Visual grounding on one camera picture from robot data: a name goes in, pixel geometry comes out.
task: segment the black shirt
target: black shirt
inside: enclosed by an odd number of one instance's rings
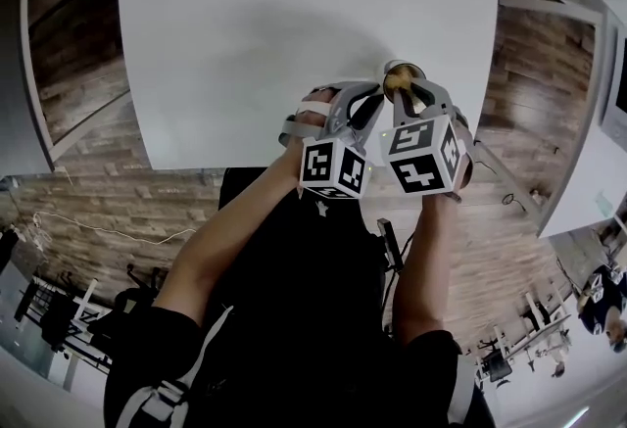
[[[622,312],[623,298],[627,297],[627,277],[623,275],[620,283],[616,285],[607,275],[607,268],[605,266],[601,266],[595,273],[601,274],[603,297],[598,303],[595,303],[592,298],[589,298],[583,311],[579,314],[579,318],[584,324],[584,327],[586,327],[586,330],[591,334],[594,334],[597,323],[601,326],[602,330],[605,329],[605,320],[610,308],[615,307],[618,311]]]
[[[233,336],[233,326],[226,325],[220,330],[223,338]],[[265,345],[265,336],[218,343],[220,334],[210,343],[192,386],[186,427],[406,416],[428,419],[428,426],[448,425],[459,353],[449,332],[429,332],[405,349],[382,335],[378,344],[347,350],[338,343],[334,349],[333,336],[327,335],[326,340],[288,341],[274,353]],[[323,341],[331,346],[321,349]],[[106,426],[116,426],[138,389],[185,374],[202,342],[203,333],[190,318],[150,309],[128,336],[124,354],[114,361],[105,394]]]
[[[448,425],[458,345],[446,331],[404,348],[384,335],[379,244],[357,201],[324,201],[324,214],[318,202],[292,193],[279,204],[212,294],[204,329],[165,309],[137,318],[107,382],[108,428],[139,388],[185,374],[231,305],[192,385],[186,428],[406,416]]]

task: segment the desk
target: desk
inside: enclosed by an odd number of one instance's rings
[[[477,127],[497,0],[120,0],[124,58],[153,168],[266,166],[314,87],[416,63]],[[386,102],[375,130],[392,126]],[[368,157],[383,165],[378,138]]]
[[[505,355],[505,359],[509,360],[510,358],[514,358],[519,353],[524,352],[525,350],[528,350],[532,346],[540,344],[542,340],[547,339],[550,334],[553,334],[554,332],[556,332],[556,330],[559,329],[559,326],[569,317],[570,317],[569,314],[562,316],[558,318],[555,322],[551,322],[549,325],[540,329],[533,336],[524,338],[522,341],[516,344],[511,350],[509,350],[509,353]]]

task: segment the black cable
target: black cable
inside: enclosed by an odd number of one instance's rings
[[[480,160],[477,160],[475,163],[476,164],[481,164],[482,166],[486,166],[487,168],[489,168],[494,173],[494,175],[498,175],[497,172],[493,168],[491,168],[488,164],[484,164]]]
[[[518,205],[522,208],[522,211],[523,211],[523,212],[525,212],[525,213],[527,212],[527,210],[525,209],[525,207],[524,207],[524,206],[523,206],[520,202],[518,202],[515,198],[513,198],[513,193],[508,193],[508,194],[506,194],[506,195],[503,197],[503,199],[501,200],[501,203],[502,203],[503,205],[509,205],[511,202],[515,202],[516,204],[518,204]]]
[[[405,251],[408,249],[408,246],[410,245],[410,241],[413,239],[413,233],[410,235],[410,238],[408,238],[408,241],[405,242],[405,245],[403,246],[403,249],[401,250],[401,258],[405,255]]]

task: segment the chair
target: chair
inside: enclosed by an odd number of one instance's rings
[[[87,327],[93,334],[90,345],[97,348],[102,353],[114,359],[116,345],[126,332],[131,315],[149,308],[159,294],[157,289],[157,276],[159,269],[153,269],[150,285],[144,283],[133,274],[134,266],[129,264],[126,267],[126,274],[137,284],[120,292],[116,296],[116,301],[112,311]]]
[[[18,240],[18,234],[13,229],[0,232],[0,273],[11,259],[11,253]]]
[[[72,325],[72,319],[78,304],[73,296],[55,292],[48,306],[48,310],[39,320],[41,337],[50,345],[53,352],[58,351],[64,344]]]
[[[506,377],[508,377],[511,373],[511,365],[505,360],[503,357],[503,353],[501,350],[497,349],[497,340],[489,341],[488,343],[484,343],[481,341],[481,344],[477,346],[479,350],[485,350],[486,348],[491,348],[492,350],[483,358],[481,358],[481,366],[485,368],[490,374],[490,382],[497,383],[497,388],[503,386],[505,383],[509,381],[503,381]]]

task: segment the floor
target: floor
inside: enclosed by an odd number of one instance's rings
[[[547,196],[555,189],[577,130],[593,39],[589,28],[564,19],[499,12],[477,138],[515,169],[525,186]],[[121,56],[82,71],[72,81],[55,81],[47,86],[43,107],[56,134],[84,118],[103,96],[127,88]],[[88,109],[77,102],[85,99],[91,103]],[[0,193],[0,217],[14,220],[42,242],[44,254],[37,253],[37,262],[43,262],[43,276],[54,281],[69,271],[82,289],[96,277],[100,283],[95,297],[109,304],[130,285],[125,275],[129,263],[145,277],[155,266],[171,266],[190,233],[154,243],[201,226],[217,209],[223,176],[222,169],[151,170],[132,104],[92,130],[56,164],[51,175],[16,177],[19,187]],[[481,165],[462,195],[447,326],[463,347],[509,318],[534,285],[551,277],[565,290],[551,247],[536,239],[534,225],[519,204],[502,204],[505,195],[496,176]],[[366,225],[377,231],[378,218],[390,219],[401,244],[412,232],[419,208],[419,200],[400,194],[384,172],[375,173],[362,200]],[[32,227],[35,213],[49,238]]]

